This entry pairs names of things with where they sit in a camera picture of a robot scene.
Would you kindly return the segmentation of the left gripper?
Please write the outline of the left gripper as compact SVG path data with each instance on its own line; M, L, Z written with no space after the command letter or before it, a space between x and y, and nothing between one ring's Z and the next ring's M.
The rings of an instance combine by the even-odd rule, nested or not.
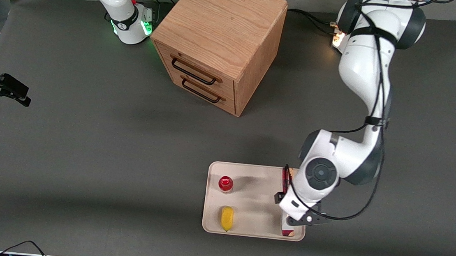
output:
M289 186L286 193L275 193L274 203L279 204L281 210L290 218L298 221L322 199L322 194L322 191L310 187Z

